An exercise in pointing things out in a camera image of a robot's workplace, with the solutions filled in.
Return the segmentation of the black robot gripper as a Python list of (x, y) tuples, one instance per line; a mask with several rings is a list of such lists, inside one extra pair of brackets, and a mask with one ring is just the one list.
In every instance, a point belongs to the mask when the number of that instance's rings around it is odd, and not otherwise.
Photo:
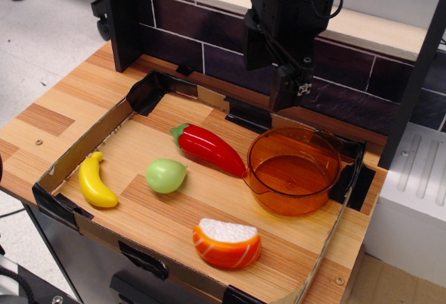
[[(274, 62), (268, 37), (288, 35), (316, 37), (337, 16), (334, 0), (250, 0), (252, 7), (244, 16), (243, 55), (247, 70), (258, 70)], [(313, 59), (309, 56), (288, 62), (274, 70), (269, 108), (273, 112), (297, 107), (311, 91)]]

